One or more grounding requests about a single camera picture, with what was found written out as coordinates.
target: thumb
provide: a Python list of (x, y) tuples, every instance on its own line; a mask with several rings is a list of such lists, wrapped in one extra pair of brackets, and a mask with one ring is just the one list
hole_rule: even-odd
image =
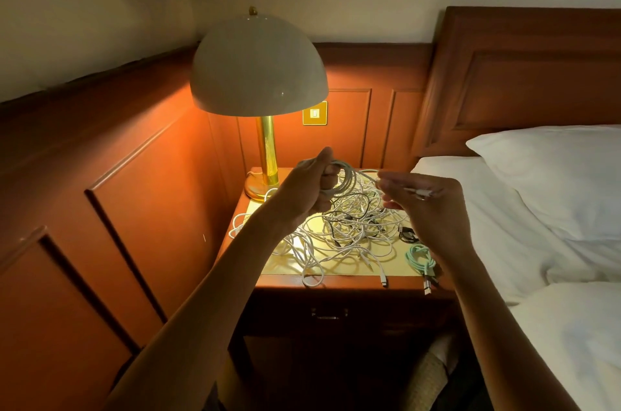
[(395, 184), (392, 180), (380, 179), (377, 181), (378, 188), (386, 195), (390, 195), (392, 200), (400, 204), (403, 208), (409, 204), (412, 195), (410, 195), (399, 184)]
[(326, 146), (319, 152), (313, 163), (310, 165), (310, 170), (321, 176), (325, 171), (325, 168), (330, 166), (333, 159), (334, 155), (332, 153), (332, 148)]

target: white lampshade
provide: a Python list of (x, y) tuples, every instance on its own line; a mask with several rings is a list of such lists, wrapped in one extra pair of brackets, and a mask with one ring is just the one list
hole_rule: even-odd
[(328, 95), (325, 68), (311, 41), (269, 15), (214, 25), (194, 56), (190, 86), (201, 109), (239, 117), (288, 114)]

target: person's right arm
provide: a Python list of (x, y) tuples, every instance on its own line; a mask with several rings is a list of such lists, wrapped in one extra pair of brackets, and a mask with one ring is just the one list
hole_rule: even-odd
[[(421, 242), (452, 279), (496, 411), (579, 411), (515, 318), (478, 258), (457, 180), (380, 171), (384, 206), (405, 210)], [(404, 188), (431, 190), (419, 199)]]

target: light switch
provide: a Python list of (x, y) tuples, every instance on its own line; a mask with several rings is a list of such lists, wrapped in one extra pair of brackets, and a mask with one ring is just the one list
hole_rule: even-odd
[(328, 102), (319, 102), (317, 105), (302, 111), (302, 124), (328, 124)]

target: person's right hand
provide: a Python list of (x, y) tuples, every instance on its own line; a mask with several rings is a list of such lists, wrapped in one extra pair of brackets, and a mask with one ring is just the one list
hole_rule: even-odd
[[(410, 172), (380, 171), (377, 186), (388, 209), (405, 210), (420, 242), (444, 268), (476, 254), (462, 185), (455, 179)], [(424, 200), (405, 188), (431, 190)]]

